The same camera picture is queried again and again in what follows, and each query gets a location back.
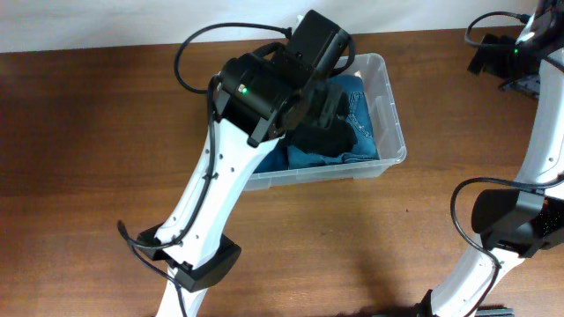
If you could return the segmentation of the blue jeans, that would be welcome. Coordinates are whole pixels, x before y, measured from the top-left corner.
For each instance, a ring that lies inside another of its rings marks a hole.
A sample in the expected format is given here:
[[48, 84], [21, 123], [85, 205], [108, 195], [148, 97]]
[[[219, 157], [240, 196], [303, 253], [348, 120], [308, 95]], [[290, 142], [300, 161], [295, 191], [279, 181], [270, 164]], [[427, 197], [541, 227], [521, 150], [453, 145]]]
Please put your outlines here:
[[344, 92], [337, 117], [327, 129], [301, 125], [290, 135], [286, 147], [290, 169], [333, 166], [378, 160], [363, 81], [353, 75], [330, 79]]

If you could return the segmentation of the small black garment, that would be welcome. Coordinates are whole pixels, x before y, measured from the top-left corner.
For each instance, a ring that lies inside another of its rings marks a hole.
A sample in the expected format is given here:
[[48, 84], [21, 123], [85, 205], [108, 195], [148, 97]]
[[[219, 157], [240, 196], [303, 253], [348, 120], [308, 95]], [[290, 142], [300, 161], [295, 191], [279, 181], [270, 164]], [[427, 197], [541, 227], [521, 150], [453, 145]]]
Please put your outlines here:
[[300, 125], [287, 138], [288, 144], [300, 151], [333, 158], [349, 152], [357, 143], [353, 127], [344, 120], [335, 120], [328, 129]]

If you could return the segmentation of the teal blue garment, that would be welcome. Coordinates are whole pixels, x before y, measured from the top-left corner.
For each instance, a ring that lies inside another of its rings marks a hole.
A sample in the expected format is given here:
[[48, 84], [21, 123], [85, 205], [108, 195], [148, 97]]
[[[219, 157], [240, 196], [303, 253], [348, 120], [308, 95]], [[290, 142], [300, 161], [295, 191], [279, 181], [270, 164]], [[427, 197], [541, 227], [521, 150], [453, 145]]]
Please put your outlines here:
[[275, 148], [257, 166], [254, 173], [270, 173], [287, 170], [289, 167], [286, 148]]

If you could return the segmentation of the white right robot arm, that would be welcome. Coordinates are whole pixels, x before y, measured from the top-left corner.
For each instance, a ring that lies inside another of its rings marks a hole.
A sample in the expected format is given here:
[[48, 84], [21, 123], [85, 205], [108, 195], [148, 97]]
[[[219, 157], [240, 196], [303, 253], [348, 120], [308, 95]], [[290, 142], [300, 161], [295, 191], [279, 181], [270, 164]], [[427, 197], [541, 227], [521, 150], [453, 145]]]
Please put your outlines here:
[[465, 42], [477, 52], [468, 67], [502, 79], [500, 90], [515, 90], [538, 101], [523, 164], [512, 181], [478, 177], [461, 182], [490, 183], [471, 214], [468, 243], [449, 277], [414, 307], [416, 316], [510, 316], [509, 309], [480, 305], [510, 270], [537, 251], [563, 241], [563, 2], [538, 2], [531, 15], [513, 16], [524, 24], [515, 39], [486, 35]]

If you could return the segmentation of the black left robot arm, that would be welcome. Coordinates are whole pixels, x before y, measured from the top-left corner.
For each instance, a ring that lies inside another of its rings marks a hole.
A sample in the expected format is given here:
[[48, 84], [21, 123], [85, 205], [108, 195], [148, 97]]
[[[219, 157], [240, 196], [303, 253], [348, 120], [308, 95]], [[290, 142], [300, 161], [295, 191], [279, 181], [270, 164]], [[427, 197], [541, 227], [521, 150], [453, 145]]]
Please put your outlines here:
[[272, 42], [232, 58], [205, 89], [208, 132], [180, 201], [128, 244], [146, 266], [163, 261], [161, 316], [194, 316], [241, 254], [224, 233], [249, 177], [279, 144], [337, 156], [356, 137], [332, 78], [353, 63], [352, 37], [316, 11]]

